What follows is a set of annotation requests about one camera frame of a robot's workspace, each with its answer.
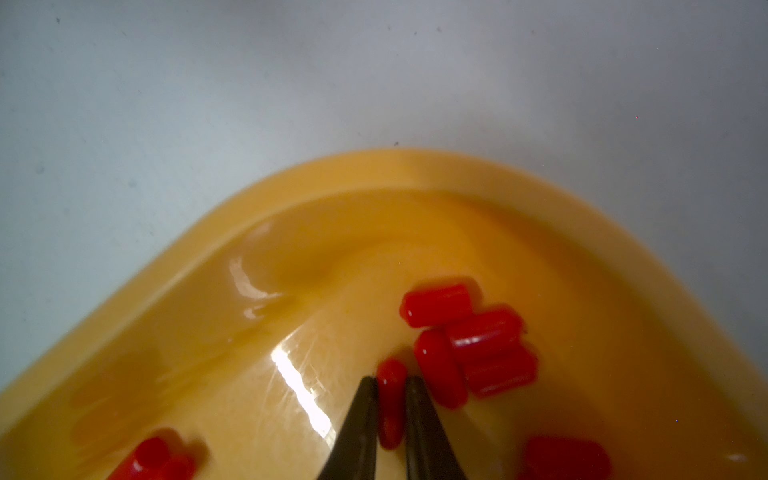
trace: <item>orange tray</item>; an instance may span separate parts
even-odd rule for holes
[[[541,359],[439,410],[469,478],[514,478],[537,434],[599,441],[615,478],[768,478],[764,379],[645,249],[527,174],[400,150],[284,171],[192,227],[2,393],[0,477],[102,479],[172,428],[196,478],[314,478],[360,377],[409,360],[402,294],[451,276],[516,308]],[[377,468],[405,478],[402,450]]]

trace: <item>red cylindrical bead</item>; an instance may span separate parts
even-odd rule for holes
[[[170,458],[167,443],[153,437],[144,440],[107,477],[107,480],[152,480]]]
[[[408,292],[400,316],[414,328],[445,325],[472,315],[472,298],[464,284]]]
[[[379,443],[385,450],[400,445],[406,426],[406,378],[408,369],[396,359],[387,359],[376,370],[379,384]]]
[[[508,352],[520,344],[523,319],[512,309],[501,308],[474,315],[445,327],[453,357],[466,364]]]
[[[525,464],[541,480],[605,480],[612,470],[599,443],[556,437],[528,440]]]
[[[483,398],[536,380],[538,360],[525,347],[462,367],[470,391]]]
[[[467,389],[462,372],[451,354],[448,337],[440,330],[419,335],[413,352],[432,398],[446,408],[457,409],[467,403]]]
[[[190,480],[195,473],[194,459],[189,455],[174,455],[165,462],[153,480]]]

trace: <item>red capsule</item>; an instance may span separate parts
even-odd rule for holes
[[[400,304],[400,316],[413,328],[445,325],[472,315],[467,286],[444,286],[408,292]]]
[[[379,384],[379,443],[385,450],[400,445],[406,426],[406,378],[408,369],[396,359],[387,359],[376,370]]]
[[[605,480],[612,470],[599,443],[556,437],[528,440],[525,464],[540,480]]]
[[[471,316],[445,327],[453,357],[463,365],[508,352],[520,344],[523,319],[512,309],[502,308]]]
[[[479,398],[496,395],[534,382],[538,373],[536,356],[525,347],[462,367],[469,389]]]
[[[174,455],[165,462],[153,480],[190,480],[195,473],[194,459],[189,455]]]
[[[537,480],[537,479],[529,470],[526,470],[522,472],[520,475],[518,475],[518,480]]]
[[[413,353],[432,398],[449,409],[467,403],[462,372],[451,355],[451,343],[441,330],[427,330],[413,344]]]
[[[144,440],[107,477],[107,480],[152,480],[170,458],[168,444],[159,437]]]

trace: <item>white background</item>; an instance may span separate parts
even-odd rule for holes
[[[0,0],[0,386],[195,220],[368,147],[530,170],[768,372],[765,0]]]

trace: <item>black tweezers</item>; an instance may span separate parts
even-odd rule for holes
[[[373,480],[379,398],[376,379],[363,377],[330,457],[317,480]],[[466,480],[429,399],[424,380],[406,380],[406,470],[408,480]]]

